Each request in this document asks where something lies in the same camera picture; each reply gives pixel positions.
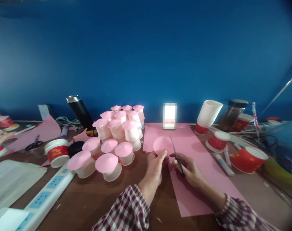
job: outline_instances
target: wooden table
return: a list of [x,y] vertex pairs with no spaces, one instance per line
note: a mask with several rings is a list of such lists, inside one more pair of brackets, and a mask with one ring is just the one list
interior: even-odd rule
[[[68,141],[71,141],[74,135],[76,135],[75,131],[69,131]],[[198,138],[205,145],[209,136],[210,134],[205,134],[198,136]],[[43,143],[33,153],[19,151],[0,158],[0,162],[11,159],[41,165],[47,160],[46,155],[43,155],[46,143],[48,142]],[[235,153],[234,146],[231,143],[228,145],[230,153]],[[97,171],[86,179],[80,179],[76,175],[38,230],[90,230],[98,219],[109,211],[116,198],[128,185],[138,184],[144,177],[147,168],[147,153],[144,153],[142,149],[143,147],[135,152],[133,163],[129,166],[123,166],[119,178],[113,182],[104,181],[102,174]],[[57,171],[58,168],[54,169],[48,166],[47,173],[11,207],[24,209]],[[253,209],[277,228],[290,230],[292,227],[292,207],[281,199],[279,193],[273,190],[270,184],[265,184],[266,180],[257,173],[243,174],[234,167],[233,171],[236,175],[230,177],[231,181]],[[292,195],[291,186],[271,179]],[[148,218],[149,230],[219,230],[214,215],[186,218],[180,216],[167,166],[163,169],[162,184],[150,206]]]

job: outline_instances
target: pink cardstock sheet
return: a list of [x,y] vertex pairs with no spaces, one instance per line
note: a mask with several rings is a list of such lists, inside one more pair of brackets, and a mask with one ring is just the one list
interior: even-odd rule
[[[145,124],[143,151],[151,152],[154,142],[158,137],[169,137],[170,135],[173,139],[176,152],[191,157],[210,183],[229,196],[245,201],[244,197],[211,157],[188,124],[177,124],[176,130],[163,130],[162,124]],[[185,178],[176,172],[172,164],[173,160],[174,158],[170,158],[168,167],[181,217],[214,213],[203,201],[201,195],[189,185]]]
[[61,129],[59,125],[52,116],[48,115],[39,126],[14,136],[17,140],[7,146],[8,151],[5,155],[26,148],[35,141],[37,135],[40,135],[40,141],[45,142],[60,137],[60,134]]

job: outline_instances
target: scissors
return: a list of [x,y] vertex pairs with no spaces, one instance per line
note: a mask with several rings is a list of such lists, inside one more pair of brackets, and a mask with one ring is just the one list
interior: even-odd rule
[[32,144],[29,144],[26,148],[25,148],[25,151],[30,151],[31,149],[34,149],[34,148],[38,148],[42,143],[43,141],[39,141],[40,135],[38,135],[36,137],[36,140],[32,143]]
[[178,156],[177,156],[177,153],[176,153],[176,150],[175,150],[175,146],[174,146],[174,142],[173,142],[173,139],[172,139],[172,136],[171,135],[169,135],[170,137],[171,137],[171,140],[172,140],[172,144],[173,144],[173,148],[174,148],[174,152],[175,152],[175,156],[176,156],[176,161],[178,161],[178,163],[179,163],[179,166],[180,166],[180,168],[181,168],[181,175],[182,175],[182,177],[185,177],[185,174],[184,174],[184,170],[183,170],[183,168],[182,168],[182,164],[181,164],[181,161],[180,161],[180,159],[178,158]]

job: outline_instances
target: person's right hand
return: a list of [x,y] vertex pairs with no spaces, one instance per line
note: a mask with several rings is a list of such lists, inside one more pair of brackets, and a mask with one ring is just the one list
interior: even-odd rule
[[[204,175],[201,173],[199,168],[197,167],[195,161],[186,156],[185,154],[177,152],[177,157],[180,159],[182,168],[185,174],[185,178],[188,183],[196,189],[202,187],[202,185],[207,181]],[[179,166],[178,161],[175,159],[173,161],[173,165],[176,169],[181,173],[181,168]]]

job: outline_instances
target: blue wall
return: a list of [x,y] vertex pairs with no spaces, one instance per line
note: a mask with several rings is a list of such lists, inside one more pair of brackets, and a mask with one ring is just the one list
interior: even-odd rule
[[[93,119],[114,105],[178,103],[196,122],[202,102],[255,101],[292,77],[292,1],[47,0],[0,5],[0,111],[40,119],[37,104],[74,118],[78,94]],[[292,85],[262,118],[292,119]]]

